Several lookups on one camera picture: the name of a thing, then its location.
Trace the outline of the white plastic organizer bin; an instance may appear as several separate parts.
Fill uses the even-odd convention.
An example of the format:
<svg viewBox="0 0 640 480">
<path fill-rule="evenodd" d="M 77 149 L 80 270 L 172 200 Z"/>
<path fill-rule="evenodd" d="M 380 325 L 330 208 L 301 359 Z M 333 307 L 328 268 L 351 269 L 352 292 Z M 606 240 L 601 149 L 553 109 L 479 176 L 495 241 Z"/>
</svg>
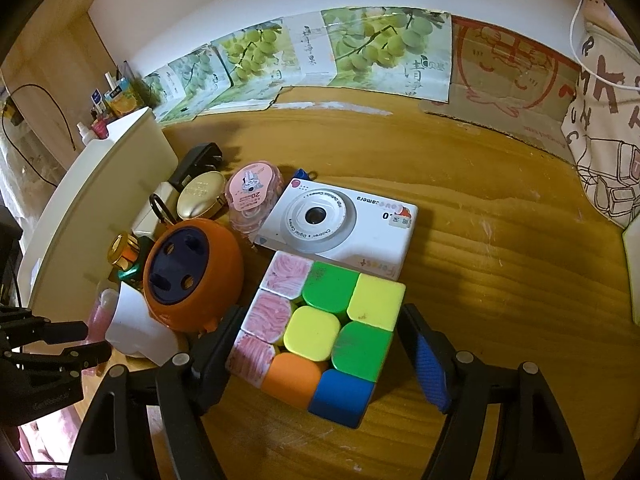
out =
<svg viewBox="0 0 640 480">
<path fill-rule="evenodd" d="M 142 108 L 107 126 L 54 190 L 17 273 L 23 304 L 53 321 L 85 320 L 99 281 L 108 277 L 107 251 L 128 232 L 178 158 L 152 110 Z"/>
</svg>

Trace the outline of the brown cardboard with red drawing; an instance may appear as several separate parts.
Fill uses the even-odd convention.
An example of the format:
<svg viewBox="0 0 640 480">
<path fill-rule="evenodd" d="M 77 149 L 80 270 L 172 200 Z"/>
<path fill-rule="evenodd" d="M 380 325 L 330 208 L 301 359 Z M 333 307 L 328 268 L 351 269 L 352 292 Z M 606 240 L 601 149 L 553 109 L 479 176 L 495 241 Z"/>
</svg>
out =
<svg viewBox="0 0 640 480">
<path fill-rule="evenodd" d="M 561 125 L 577 77 L 578 65 L 560 52 L 455 15 L 449 100 L 422 101 L 420 109 L 504 133 L 571 164 Z"/>
</svg>

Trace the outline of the red pink can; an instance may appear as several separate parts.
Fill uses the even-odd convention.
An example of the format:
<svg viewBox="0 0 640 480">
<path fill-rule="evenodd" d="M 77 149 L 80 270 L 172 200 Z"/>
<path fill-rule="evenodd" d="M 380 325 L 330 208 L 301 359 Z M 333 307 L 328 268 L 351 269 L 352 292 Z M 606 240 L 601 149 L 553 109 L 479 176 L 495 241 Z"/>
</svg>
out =
<svg viewBox="0 0 640 480">
<path fill-rule="evenodd" d="M 108 138 L 107 122 L 102 116 L 94 116 L 91 129 L 100 140 Z"/>
</svg>

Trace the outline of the cream white box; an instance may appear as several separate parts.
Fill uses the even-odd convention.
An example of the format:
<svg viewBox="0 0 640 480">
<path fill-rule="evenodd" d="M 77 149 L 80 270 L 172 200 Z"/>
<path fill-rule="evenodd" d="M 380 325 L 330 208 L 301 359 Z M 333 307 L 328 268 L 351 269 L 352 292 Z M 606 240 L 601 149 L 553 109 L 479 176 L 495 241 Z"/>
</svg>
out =
<svg viewBox="0 0 640 480">
<path fill-rule="evenodd" d="M 169 212 L 177 217 L 176 205 L 179 192 L 169 182 L 160 182 L 154 193 L 160 196 Z M 134 219 L 132 234 L 136 237 L 146 236 L 151 240 L 157 240 L 165 231 L 166 226 L 160 222 L 156 213 L 152 211 L 150 202 L 146 200 L 137 218 Z"/>
</svg>

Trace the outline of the patterned fabric storage bag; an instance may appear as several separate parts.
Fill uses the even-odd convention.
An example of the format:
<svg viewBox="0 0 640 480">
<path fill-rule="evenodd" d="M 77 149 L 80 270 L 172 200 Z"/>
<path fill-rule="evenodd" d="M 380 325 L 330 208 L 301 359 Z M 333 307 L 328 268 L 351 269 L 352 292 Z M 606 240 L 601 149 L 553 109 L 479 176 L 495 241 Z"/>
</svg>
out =
<svg viewBox="0 0 640 480">
<path fill-rule="evenodd" d="M 639 50 L 604 0 L 570 22 L 579 65 L 561 131 L 592 206 L 622 228 L 639 214 Z"/>
</svg>

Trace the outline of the white toy digital camera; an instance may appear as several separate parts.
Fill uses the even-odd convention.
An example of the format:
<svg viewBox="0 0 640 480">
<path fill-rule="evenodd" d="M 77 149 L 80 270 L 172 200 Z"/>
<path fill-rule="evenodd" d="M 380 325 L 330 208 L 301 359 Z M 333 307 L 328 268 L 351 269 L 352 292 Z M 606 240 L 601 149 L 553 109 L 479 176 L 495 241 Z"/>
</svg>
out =
<svg viewBox="0 0 640 480">
<path fill-rule="evenodd" d="M 295 178 L 254 243 L 396 281 L 417 218 L 401 200 Z"/>
</svg>

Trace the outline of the gold oval compact case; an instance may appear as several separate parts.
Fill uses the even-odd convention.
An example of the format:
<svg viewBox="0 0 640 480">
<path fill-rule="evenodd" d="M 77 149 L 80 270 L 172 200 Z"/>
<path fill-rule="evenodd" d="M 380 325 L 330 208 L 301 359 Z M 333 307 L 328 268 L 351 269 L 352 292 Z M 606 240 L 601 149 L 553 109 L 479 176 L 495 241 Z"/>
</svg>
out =
<svg viewBox="0 0 640 480">
<path fill-rule="evenodd" d="M 178 196 L 179 218 L 214 218 L 227 205 L 224 195 L 226 184 L 226 178 L 218 171 L 204 172 L 192 179 Z"/>
</svg>

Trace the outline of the pink floss pick container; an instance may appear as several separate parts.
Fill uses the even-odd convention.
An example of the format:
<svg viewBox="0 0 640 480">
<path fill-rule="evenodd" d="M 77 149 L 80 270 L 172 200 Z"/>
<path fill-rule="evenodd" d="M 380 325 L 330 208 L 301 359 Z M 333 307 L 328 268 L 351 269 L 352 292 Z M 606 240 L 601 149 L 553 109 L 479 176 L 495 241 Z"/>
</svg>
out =
<svg viewBox="0 0 640 480">
<path fill-rule="evenodd" d="M 236 170 L 224 189 L 232 228 L 254 240 L 276 206 L 283 188 L 279 168 L 265 160 L 251 162 Z"/>
</svg>

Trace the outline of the black charger plug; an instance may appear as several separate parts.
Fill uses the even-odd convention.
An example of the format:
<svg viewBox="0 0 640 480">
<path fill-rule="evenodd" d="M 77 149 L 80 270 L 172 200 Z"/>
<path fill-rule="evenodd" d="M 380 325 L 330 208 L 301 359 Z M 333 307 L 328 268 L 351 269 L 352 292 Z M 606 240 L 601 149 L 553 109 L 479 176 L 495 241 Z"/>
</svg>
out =
<svg viewBox="0 0 640 480">
<path fill-rule="evenodd" d="M 209 171 L 218 171 L 223 162 L 224 155 L 216 143 L 209 142 L 195 145 L 180 160 L 167 182 L 175 190 L 181 192 L 189 182 L 201 174 Z"/>
</svg>

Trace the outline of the white spray bottle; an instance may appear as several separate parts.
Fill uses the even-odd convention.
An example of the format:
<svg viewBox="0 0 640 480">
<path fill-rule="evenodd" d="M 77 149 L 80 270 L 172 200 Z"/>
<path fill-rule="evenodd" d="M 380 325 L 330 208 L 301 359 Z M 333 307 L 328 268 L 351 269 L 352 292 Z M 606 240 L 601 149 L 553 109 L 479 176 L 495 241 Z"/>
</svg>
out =
<svg viewBox="0 0 640 480">
<path fill-rule="evenodd" d="M 91 141 L 98 140 L 98 136 L 96 133 L 89 127 L 87 127 L 83 122 L 78 122 L 77 124 L 78 133 L 81 137 L 82 144 L 87 146 Z"/>
</svg>

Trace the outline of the green bottle with gold cap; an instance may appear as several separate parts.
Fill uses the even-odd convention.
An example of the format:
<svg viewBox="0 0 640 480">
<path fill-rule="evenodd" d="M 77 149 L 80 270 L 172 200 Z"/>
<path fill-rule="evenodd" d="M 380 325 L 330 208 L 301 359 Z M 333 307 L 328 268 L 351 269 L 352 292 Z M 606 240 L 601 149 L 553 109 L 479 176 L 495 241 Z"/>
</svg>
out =
<svg viewBox="0 0 640 480">
<path fill-rule="evenodd" d="M 146 258 L 153 241 L 146 236 L 120 232 L 107 252 L 108 263 L 116 270 L 119 281 L 132 287 L 140 287 Z"/>
</svg>

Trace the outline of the multicolour puzzle cube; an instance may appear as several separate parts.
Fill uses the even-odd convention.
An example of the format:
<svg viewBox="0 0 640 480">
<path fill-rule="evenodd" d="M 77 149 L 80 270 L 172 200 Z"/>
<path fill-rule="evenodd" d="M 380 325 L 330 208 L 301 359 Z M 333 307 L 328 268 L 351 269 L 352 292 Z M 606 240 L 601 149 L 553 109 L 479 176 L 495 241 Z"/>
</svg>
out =
<svg viewBox="0 0 640 480">
<path fill-rule="evenodd" d="M 399 318 L 404 284 L 276 252 L 226 367 L 273 398 L 356 428 Z"/>
</svg>

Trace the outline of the green grape cardboard panel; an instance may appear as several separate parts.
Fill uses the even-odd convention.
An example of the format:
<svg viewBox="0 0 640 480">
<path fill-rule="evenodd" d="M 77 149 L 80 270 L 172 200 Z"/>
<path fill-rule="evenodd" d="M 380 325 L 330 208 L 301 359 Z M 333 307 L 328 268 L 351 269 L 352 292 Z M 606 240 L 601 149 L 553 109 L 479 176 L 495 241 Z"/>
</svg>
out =
<svg viewBox="0 0 640 480">
<path fill-rule="evenodd" d="M 446 12 L 334 8 L 275 18 L 202 44 L 143 78 L 163 125 L 265 110 L 291 87 L 335 87 L 445 102 L 452 64 Z"/>
</svg>

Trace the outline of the orange round toy with carabiner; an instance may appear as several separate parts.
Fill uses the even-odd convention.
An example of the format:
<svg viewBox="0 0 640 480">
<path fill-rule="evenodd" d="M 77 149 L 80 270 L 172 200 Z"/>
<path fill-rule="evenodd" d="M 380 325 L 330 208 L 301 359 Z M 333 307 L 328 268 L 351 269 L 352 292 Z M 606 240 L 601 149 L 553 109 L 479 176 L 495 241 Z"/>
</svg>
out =
<svg viewBox="0 0 640 480">
<path fill-rule="evenodd" d="M 166 231 L 146 258 L 142 286 L 150 315 L 180 333 L 210 333 L 239 300 L 244 280 L 240 245 L 220 223 L 177 220 L 157 194 L 149 197 Z"/>
</svg>

